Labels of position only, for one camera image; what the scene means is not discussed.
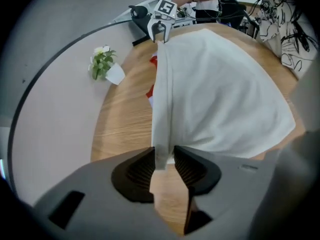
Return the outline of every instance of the round wooden table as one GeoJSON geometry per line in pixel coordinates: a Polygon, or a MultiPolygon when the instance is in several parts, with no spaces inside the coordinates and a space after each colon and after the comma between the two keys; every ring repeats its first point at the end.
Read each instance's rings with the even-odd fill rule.
{"type": "MultiPolygon", "coordinates": [[[[275,148],[285,146],[289,141],[304,133],[305,129],[289,94],[297,84],[290,70],[266,47],[250,36],[231,27],[206,23],[172,29],[170,36],[207,28],[232,41],[254,58],[275,82],[294,116],[295,129],[275,148]]],[[[160,33],[156,38],[162,39],[160,33]]],[[[151,145],[152,108],[146,93],[156,80],[156,68],[149,62],[157,51],[157,44],[151,40],[134,47],[122,64],[126,77],[119,86],[112,85],[105,97],[96,124],[92,143],[91,160],[96,161],[116,156],[131,150],[151,145]]],[[[263,159],[265,152],[254,159],[263,159]]],[[[155,207],[169,226],[183,235],[186,219],[188,190],[174,165],[167,171],[152,177],[150,191],[155,196],[155,207]]]]}

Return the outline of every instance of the small green plant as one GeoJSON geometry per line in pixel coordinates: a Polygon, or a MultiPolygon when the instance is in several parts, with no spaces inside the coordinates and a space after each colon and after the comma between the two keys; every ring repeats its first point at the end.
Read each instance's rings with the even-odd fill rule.
{"type": "Polygon", "coordinates": [[[105,51],[104,47],[97,48],[98,51],[95,53],[94,58],[91,64],[92,70],[92,78],[94,80],[97,79],[106,79],[106,75],[108,70],[113,66],[114,59],[113,56],[115,55],[115,50],[108,50],[105,51]]]}

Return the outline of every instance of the white towel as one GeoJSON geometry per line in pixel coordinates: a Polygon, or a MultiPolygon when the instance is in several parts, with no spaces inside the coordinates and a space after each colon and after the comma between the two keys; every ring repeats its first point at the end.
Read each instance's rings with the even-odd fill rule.
{"type": "Polygon", "coordinates": [[[202,29],[157,44],[151,141],[157,170],[175,145],[251,158],[295,128],[275,83],[231,41],[202,29]]]}

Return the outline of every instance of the potted plant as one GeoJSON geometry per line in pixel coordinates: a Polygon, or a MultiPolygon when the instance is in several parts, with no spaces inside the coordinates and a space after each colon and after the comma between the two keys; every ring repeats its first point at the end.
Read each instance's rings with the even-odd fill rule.
{"type": "Polygon", "coordinates": [[[88,67],[94,80],[108,79],[111,83],[119,85],[125,78],[125,73],[121,66],[114,62],[115,50],[110,50],[108,45],[94,49],[91,64],[88,67]]]}

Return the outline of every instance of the white pot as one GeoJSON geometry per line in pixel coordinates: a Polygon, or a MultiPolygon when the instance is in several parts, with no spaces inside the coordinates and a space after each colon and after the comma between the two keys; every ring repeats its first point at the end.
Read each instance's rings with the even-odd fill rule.
{"type": "Polygon", "coordinates": [[[111,83],[119,85],[125,78],[125,72],[118,63],[114,63],[113,66],[107,71],[105,78],[111,83]]]}

